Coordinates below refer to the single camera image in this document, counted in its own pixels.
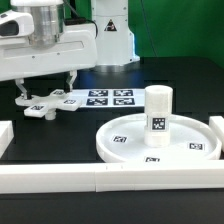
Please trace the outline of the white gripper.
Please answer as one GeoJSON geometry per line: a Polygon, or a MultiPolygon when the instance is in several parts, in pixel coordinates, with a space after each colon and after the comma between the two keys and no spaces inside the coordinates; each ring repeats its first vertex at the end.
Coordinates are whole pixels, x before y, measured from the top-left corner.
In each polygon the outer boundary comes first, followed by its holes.
{"type": "Polygon", "coordinates": [[[70,71],[65,92],[72,92],[76,70],[96,65],[95,35],[95,26],[87,23],[65,26],[59,41],[50,47],[33,47],[26,37],[0,38],[0,81],[16,79],[21,97],[30,100],[23,78],[70,71]]]}

